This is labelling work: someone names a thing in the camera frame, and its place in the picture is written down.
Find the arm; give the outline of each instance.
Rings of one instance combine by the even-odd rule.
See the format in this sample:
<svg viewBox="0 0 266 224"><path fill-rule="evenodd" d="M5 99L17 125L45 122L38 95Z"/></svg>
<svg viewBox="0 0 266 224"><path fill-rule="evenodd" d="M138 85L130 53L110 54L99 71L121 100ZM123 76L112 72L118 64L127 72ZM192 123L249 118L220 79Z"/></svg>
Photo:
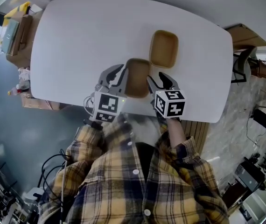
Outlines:
<svg viewBox="0 0 266 224"><path fill-rule="evenodd" d="M175 119L167 119L170 141L170 157L177 166L180 177L195 193L195 200L204 208L212 223L228 223L227 209L222 201L211 165L202 160L196 151L193 137L186 140L182 125Z"/></svg>
<svg viewBox="0 0 266 224"><path fill-rule="evenodd" d="M64 203L74 198L92 163L101 156L102 150L98 147L101 137L102 132L99 130L83 126L78 130L72 144L67 148L66 154L70 157L65 174ZM61 198L62 182L63 170L57 173L54 181L50 184L52 191L59 199ZM60 214L61 203L54 194L47 188L39 202L40 224Z"/></svg>

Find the gray floor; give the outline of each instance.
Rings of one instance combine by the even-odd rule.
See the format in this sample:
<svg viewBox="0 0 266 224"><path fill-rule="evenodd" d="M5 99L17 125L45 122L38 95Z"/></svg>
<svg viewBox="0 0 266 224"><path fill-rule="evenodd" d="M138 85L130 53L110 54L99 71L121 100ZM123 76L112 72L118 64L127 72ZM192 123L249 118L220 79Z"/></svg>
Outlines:
<svg viewBox="0 0 266 224"><path fill-rule="evenodd" d="M215 124L210 124L201 157L210 160L220 190L234 180L232 173L244 157L266 152L266 129L249 119L255 104L266 106L266 79L250 77L246 83L232 84L224 112Z"/></svg>
<svg viewBox="0 0 266 224"><path fill-rule="evenodd" d="M70 144L86 113L74 106L58 112L23 108L20 97L7 95L17 83L17 68L0 51L0 163L7 162L3 171L11 182L18 181L16 189L22 194L37 185L43 162ZM202 158L210 160L220 189L233 180L243 157L266 150L266 130L252 119L248 136L258 139L260 147L246 137L255 103L266 105L260 89L266 90L265 79L251 77L247 83L233 84L220 121L210 125ZM49 166L61 162L58 158Z"/></svg>
<svg viewBox="0 0 266 224"><path fill-rule="evenodd" d="M0 50L0 164L6 162L4 174L22 194L37 186L44 161L66 149L86 117L81 107L61 111L23 108L19 96L7 92L18 83L17 68ZM49 163L54 167L62 158Z"/></svg>

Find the plaid shirt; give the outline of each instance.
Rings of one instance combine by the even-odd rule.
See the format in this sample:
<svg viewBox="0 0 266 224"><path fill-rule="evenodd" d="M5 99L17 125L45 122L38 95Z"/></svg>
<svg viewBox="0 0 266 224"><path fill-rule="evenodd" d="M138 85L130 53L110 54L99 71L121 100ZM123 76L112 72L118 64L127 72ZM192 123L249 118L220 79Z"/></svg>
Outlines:
<svg viewBox="0 0 266 224"><path fill-rule="evenodd" d="M156 144L145 182L131 131L120 114L102 132L89 126L77 132L66 152L71 158L64 199L75 199L65 222L229 223L212 168L195 151L193 137L171 149L165 132ZM58 197L62 179L60 171L51 184ZM39 209L41 224L60 212L49 189Z"/></svg>

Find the white table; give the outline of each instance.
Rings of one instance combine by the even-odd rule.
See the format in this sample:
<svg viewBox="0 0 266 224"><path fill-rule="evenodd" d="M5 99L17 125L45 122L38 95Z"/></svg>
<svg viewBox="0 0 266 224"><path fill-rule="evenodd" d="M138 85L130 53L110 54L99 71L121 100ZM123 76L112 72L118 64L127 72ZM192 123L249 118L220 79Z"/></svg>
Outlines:
<svg viewBox="0 0 266 224"><path fill-rule="evenodd" d="M83 106L100 73L130 58L149 59L156 30L179 38L173 77L187 102L183 119L217 122L231 85L231 36L182 9L151 0L53 0L38 26L31 56L34 97ZM152 115L150 95L129 98L124 112Z"/></svg>

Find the shirt sleeve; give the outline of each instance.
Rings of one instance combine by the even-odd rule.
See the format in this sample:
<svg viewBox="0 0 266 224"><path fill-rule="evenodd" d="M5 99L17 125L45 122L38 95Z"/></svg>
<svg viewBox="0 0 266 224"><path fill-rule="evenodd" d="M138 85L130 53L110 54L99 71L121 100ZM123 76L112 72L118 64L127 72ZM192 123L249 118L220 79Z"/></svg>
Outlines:
<svg viewBox="0 0 266 224"><path fill-rule="evenodd" d="M102 132L90 126L83 126L77 131L72 144L66 150L69 157L65 170L64 204L75 197L92 163L101 156L102 140ZM49 185L51 190L47 188L42 195L39 202L39 224L45 223L60 212L63 173L64 170L57 173Z"/></svg>
<svg viewBox="0 0 266 224"><path fill-rule="evenodd" d="M220 197L212 167L196 152L193 137L168 151L178 167L179 175L193 187L195 199L202 205L211 223L229 223L227 208Z"/></svg>

